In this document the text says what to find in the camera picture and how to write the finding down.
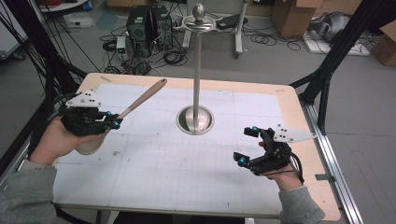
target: hand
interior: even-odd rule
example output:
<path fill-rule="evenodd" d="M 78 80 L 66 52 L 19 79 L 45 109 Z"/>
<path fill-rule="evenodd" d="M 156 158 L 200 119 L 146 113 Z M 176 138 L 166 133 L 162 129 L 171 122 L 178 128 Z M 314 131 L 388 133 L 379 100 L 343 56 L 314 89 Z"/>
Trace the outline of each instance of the hand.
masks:
<path fill-rule="evenodd" d="M 75 136 L 64 128 L 61 118 L 56 117 L 44 131 L 29 160 L 40 164 L 52 165 L 58 157 L 69 154 L 80 144 L 95 140 L 99 136 L 99 134 L 83 137 Z"/>
<path fill-rule="evenodd" d="M 264 142 L 260 142 L 259 146 L 264 147 Z M 264 175 L 274 179 L 280 190 L 296 189 L 303 185 L 290 164 L 279 170 L 264 173 Z"/>

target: gray sweatshirt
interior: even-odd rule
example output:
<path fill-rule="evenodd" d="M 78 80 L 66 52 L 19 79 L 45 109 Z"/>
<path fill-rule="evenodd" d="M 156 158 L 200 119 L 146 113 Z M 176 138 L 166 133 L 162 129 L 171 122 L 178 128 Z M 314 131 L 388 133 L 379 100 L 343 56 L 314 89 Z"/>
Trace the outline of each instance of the gray sweatshirt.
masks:
<path fill-rule="evenodd" d="M 55 176 L 53 167 L 10 174 L 7 188 L 0 191 L 0 223 L 55 223 L 56 212 L 51 204 Z M 279 198 L 282 223 L 319 223 L 324 218 L 306 187 L 280 191 Z"/>

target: white perforated bracket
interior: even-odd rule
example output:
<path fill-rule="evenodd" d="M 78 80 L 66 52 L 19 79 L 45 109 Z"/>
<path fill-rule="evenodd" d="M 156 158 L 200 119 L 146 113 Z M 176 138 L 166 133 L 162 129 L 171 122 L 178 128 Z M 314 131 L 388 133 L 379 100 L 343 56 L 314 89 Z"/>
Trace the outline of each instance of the white perforated bracket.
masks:
<path fill-rule="evenodd" d="M 287 127 L 282 124 L 278 124 L 275 129 L 274 141 L 293 143 L 293 142 L 301 142 L 316 137 L 317 135 L 315 133 L 309 133 L 291 127 Z"/>
<path fill-rule="evenodd" d="M 67 101 L 66 104 L 74 107 L 99 107 L 101 105 L 93 90 L 84 91 L 75 98 Z"/>

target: metal round base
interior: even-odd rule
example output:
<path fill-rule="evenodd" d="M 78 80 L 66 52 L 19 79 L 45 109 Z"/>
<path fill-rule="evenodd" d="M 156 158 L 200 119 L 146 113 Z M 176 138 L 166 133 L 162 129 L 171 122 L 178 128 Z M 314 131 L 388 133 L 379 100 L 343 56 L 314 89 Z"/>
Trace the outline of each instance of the metal round base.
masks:
<path fill-rule="evenodd" d="M 209 132 L 215 124 L 215 119 L 209 109 L 198 106 L 198 119 L 194 124 L 193 105 L 188 105 L 178 112 L 176 122 L 184 133 L 199 135 Z"/>

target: concrete floor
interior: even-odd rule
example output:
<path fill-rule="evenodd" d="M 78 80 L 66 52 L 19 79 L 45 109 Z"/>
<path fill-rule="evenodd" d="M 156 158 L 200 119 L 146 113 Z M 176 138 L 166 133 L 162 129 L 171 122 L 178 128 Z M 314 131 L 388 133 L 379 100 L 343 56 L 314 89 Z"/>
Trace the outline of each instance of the concrete floor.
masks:
<path fill-rule="evenodd" d="M 95 2 L 94 10 L 88 12 L 97 25 L 71 33 L 99 68 L 104 60 L 107 62 L 102 49 L 103 42 L 99 37 L 109 35 L 126 22 L 124 13 L 113 12 L 110 19 L 114 22 L 104 24 L 104 19 L 110 19 L 107 9 L 101 3 L 102 1 Z M 76 10 L 80 9 L 66 10 L 63 13 Z M 271 26 L 271 22 L 268 18 L 249 18 L 247 25 L 252 29 L 265 28 Z M 94 72 L 94 66 L 74 42 L 65 34 L 62 37 L 72 63 L 84 71 Z M 326 56 L 309 53 L 303 42 L 298 44 L 300 50 L 291 50 L 283 42 L 265 46 L 253 43 L 249 36 L 243 35 L 244 52 L 235 59 L 233 38 L 205 35 L 202 78 L 289 85 L 314 72 Z M 185 65 L 168 65 L 158 68 L 158 71 L 164 77 L 192 77 L 193 52 L 190 51 L 187 56 L 189 61 Z M 0 121 L 3 124 L 0 127 L 0 155 L 3 155 L 41 103 L 44 91 L 28 59 L 0 62 L 0 71 Z M 148 75 L 159 74 L 152 70 Z M 396 220 L 396 174 L 392 172 L 396 159 L 396 150 L 393 149 L 396 126 L 395 86 L 396 67 L 383 66 L 373 55 L 347 56 L 332 78 L 326 131 L 364 223 L 392 223 Z M 69 211 L 91 222 L 96 216 L 94 211 Z M 256 223 L 279 221 L 257 220 Z M 337 223 L 347 221 L 342 217 Z"/>

